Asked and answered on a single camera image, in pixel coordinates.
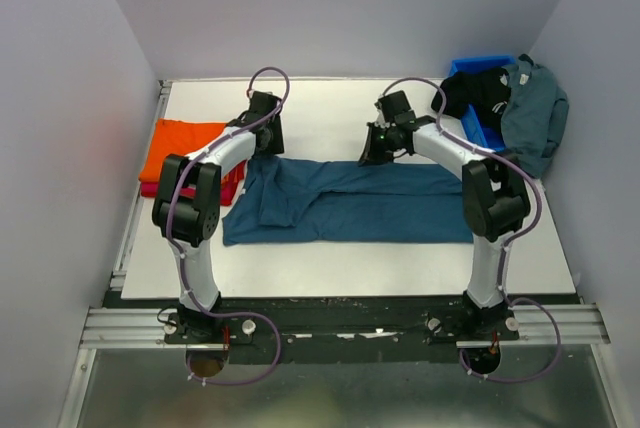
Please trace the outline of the pink t shirt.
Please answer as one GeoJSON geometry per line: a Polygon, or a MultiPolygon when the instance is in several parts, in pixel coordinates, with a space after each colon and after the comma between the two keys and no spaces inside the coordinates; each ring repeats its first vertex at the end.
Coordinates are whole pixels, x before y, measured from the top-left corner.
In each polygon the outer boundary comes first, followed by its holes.
{"type": "MultiPolygon", "coordinates": [[[[246,162],[242,161],[234,167],[221,181],[220,203],[230,206],[235,198],[237,188],[245,178],[246,162]]],[[[142,182],[140,193],[142,197],[154,198],[158,192],[158,182],[142,182]]]]}

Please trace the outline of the teal blue t shirt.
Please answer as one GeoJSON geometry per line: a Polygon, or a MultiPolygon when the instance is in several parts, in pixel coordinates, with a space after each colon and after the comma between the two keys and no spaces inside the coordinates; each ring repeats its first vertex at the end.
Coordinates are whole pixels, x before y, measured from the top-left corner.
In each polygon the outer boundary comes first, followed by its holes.
{"type": "Polygon", "coordinates": [[[462,184],[436,164],[253,159],[223,220],[226,246],[469,243],[462,184]]]}

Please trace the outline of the orange t shirt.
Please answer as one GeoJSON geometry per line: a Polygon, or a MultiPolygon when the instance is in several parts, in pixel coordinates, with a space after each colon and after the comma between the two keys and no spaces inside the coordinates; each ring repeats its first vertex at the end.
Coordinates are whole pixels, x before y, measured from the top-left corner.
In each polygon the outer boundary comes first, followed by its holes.
{"type": "Polygon", "coordinates": [[[162,164],[171,154],[180,156],[203,148],[222,134],[224,122],[190,123],[161,118],[154,128],[144,166],[139,174],[141,183],[158,183],[162,164]]]}

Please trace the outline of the black t shirt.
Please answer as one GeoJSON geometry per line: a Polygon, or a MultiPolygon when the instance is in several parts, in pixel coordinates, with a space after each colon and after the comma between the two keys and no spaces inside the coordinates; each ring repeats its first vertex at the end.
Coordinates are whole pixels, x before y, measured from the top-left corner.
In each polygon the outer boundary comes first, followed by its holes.
{"type": "Polygon", "coordinates": [[[446,96],[445,115],[462,119],[473,106],[483,126],[501,131],[501,119],[511,97],[504,67],[479,73],[459,71],[443,80],[440,88],[446,96]]]}

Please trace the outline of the grey blue t shirt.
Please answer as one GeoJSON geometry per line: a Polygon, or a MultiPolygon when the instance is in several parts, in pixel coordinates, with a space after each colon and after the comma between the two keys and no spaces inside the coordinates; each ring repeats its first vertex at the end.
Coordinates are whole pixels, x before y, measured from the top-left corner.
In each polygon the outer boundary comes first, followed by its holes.
{"type": "Polygon", "coordinates": [[[522,169],[540,179],[562,142],[568,96],[553,72],[526,54],[505,70],[510,98],[501,116],[501,136],[522,169]]]}

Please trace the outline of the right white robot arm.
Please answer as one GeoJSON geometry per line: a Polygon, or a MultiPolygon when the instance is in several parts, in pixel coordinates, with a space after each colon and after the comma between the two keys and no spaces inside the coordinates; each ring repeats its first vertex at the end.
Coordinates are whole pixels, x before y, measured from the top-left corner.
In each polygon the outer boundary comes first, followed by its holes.
{"type": "Polygon", "coordinates": [[[396,91],[375,103],[378,117],[367,124],[361,165],[390,163],[400,151],[436,162],[462,184],[463,215],[473,234],[472,273],[463,293],[468,306],[460,327],[480,340],[496,328],[496,316],[506,310],[503,274],[509,260],[508,240],[529,215],[525,181],[514,169],[515,158],[503,161],[449,133],[428,115],[418,117],[406,94],[396,91]]]}

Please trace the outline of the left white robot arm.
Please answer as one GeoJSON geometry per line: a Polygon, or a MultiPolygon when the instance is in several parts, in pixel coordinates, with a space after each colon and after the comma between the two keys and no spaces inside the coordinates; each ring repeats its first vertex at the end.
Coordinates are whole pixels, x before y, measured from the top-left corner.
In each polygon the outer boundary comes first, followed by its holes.
{"type": "Polygon", "coordinates": [[[201,343],[222,328],[215,311],[220,290],[214,280],[211,242],[220,219],[222,178],[254,155],[284,152],[280,113],[285,100],[251,91],[248,109],[224,125],[216,138],[187,155],[168,155],[161,168],[152,222],[174,257],[180,283],[175,324],[201,343]]]}

